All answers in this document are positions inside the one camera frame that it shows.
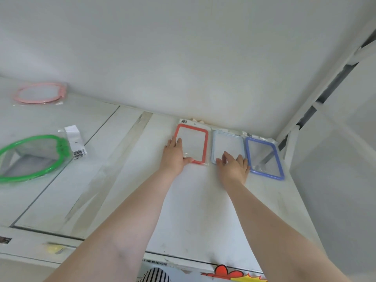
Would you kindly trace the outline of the person's right hand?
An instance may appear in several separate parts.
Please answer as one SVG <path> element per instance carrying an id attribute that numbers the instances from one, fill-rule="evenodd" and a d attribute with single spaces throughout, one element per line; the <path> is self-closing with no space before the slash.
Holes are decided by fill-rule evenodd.
<path id="1" fill-rule="evenodd" d="M 245 186 L 247 180 L 248 160 L 244 158 L 244 167 L 241 167 L 236 161 L 237 158 L 231 156 L 228 152 L 224 152 L 222 158 L 225 158 L 225 166 L 217 167 L 219 180 L 223 188 L 228 191 L 232 187 Z"/>

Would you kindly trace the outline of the person's left hand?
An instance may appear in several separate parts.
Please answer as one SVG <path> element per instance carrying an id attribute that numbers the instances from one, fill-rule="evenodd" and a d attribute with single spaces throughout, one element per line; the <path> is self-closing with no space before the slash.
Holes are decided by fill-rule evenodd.
<path id="1" fill-rule="evenodd" d="M 171 140 L 165 145 L 162 159 L 159 165 L 159 170 L 166 174 L 168 177 L 175 179 L 183 171 L 183 149 L 182 149 L 182 139 L 172 137 Z"/>

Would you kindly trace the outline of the red framed rectangular mirror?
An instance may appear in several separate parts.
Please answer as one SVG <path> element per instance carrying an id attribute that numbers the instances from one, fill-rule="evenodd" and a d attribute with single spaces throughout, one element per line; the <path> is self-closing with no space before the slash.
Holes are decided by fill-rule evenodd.
<path id="1" fill-rule="evenodd" d="M 191 157 L 192 163 L 208 165 L 208 146 L 211 128 L 203 123 L 181 118 L 174 137 L 182 140 L 183 157 Z"/>

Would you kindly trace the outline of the light blue framed rectangular mirror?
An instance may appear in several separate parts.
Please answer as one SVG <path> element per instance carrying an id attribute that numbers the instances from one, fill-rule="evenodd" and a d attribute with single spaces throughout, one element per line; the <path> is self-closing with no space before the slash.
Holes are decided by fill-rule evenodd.
<path id="1" fill-rule="evenodd" d="M 243 158 L 247 157 L 243 137 L 221 130 L 214 130 L 212 133 L 211 162 L 216 165 L 216 159 L 221 159 L 225 151 L 234 158 L 239 155 Z"/>

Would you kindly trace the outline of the person's right forearm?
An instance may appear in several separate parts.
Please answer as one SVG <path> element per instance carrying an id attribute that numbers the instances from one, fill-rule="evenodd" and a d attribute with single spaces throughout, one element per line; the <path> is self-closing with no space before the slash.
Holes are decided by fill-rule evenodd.
<path id="1" fill-rule="evenodd" d="M 285 223 L 239 180 L 223 186 L 269 282 L 352 282 L 311 241 Z"/>

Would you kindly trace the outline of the person's left forearm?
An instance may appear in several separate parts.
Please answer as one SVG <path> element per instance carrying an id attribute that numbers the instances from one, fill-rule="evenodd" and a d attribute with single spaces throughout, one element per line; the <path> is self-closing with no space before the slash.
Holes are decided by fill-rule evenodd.
<path id="1" fill-rule="evenodd" d="M 161 167 L 44 282 L 135 282 L 162 205 L 182 169 Z"/>

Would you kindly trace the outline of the red and yellow sticker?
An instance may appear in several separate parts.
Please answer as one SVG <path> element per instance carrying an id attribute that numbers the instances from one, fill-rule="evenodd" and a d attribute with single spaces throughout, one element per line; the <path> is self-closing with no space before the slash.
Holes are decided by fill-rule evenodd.
<path id="1" fill-rule="evenodd" d="M 240 270 L 229 271 L 228 267 L 225 265 L 218 265 L 213 273 L 201 272 L 201 275 L 235 282 L 268 282 L 262 274 L 253 272 L 246 273 Z"/>

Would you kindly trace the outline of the striped clothing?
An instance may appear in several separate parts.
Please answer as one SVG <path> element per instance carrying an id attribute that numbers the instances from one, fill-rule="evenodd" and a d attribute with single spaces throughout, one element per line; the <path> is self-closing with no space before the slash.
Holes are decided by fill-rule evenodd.
<path id="1" fill-rule="evenodd" d="M 172 282 L 170 276 L 159 267 L 149 269 L 137 282 Z"/>

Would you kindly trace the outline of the green framed round mirror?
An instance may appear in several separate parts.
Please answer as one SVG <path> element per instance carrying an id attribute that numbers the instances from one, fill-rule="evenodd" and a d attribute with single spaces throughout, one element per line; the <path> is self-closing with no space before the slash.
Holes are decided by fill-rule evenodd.
<path id="1" fill-rule="evenodd" d="M 87 154 L 76 125 L 18 140 L 0 148 L 0 184 L 43 177 Z"/>

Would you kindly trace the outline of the pink framed round mirror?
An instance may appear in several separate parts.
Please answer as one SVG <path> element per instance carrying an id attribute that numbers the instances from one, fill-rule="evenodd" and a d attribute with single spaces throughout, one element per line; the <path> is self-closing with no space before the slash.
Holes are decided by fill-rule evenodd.
<path id="1" fill-rule="evenodd" d="M 21 105 L 62 104 L 67 96 L 67 84 L 56 82 L 33 83 L 18 89 L 12 95 Z"/>

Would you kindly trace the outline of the white shelf frame post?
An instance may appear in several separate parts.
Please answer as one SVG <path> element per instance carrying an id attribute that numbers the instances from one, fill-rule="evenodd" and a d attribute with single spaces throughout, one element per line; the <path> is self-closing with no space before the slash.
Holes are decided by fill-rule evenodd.
<path id="1" fill-rule="evenodd" d="M 284 149 L 284 162 L 290 169 L 298 140 L 299 130 L 314 113 L 314 103 L 318 99 L 327 99 L 332 90 L 340 84 L 346 75 L 361 61 L 376 53 L 376 15 L 356 31 L 340 55 L 335 59 L 324 76 L 313 85 L 308 98 L 298 108 L 286 126 L 278 134 L 276 141 Z"/>

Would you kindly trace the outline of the white shelf front rail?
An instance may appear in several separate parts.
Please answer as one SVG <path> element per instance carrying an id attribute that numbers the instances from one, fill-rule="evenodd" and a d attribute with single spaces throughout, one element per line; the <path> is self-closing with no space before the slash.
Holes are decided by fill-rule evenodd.
<path id="1" fill-rule="evenodd" d="M 1 227 L 0 236 L 12 240 L 9 244 L 0 244 L 0 253 L 62 263 L 73 248 L 96 229 L 97 224 L 91 224 L 77 236 L 73 236 L 72 226 L 67 227 L 58 228 L 57 232 L 22 225 Z M 47 243 L 67 248 L 59 255 L 51 255 L 45 250 Z M 210 272 L 223 264 L 230 269 L 262 274 L 240 224 L 234 219 L 229 223 L 160 220 L 146 248 L 144 261 L 203 272 Z"/>

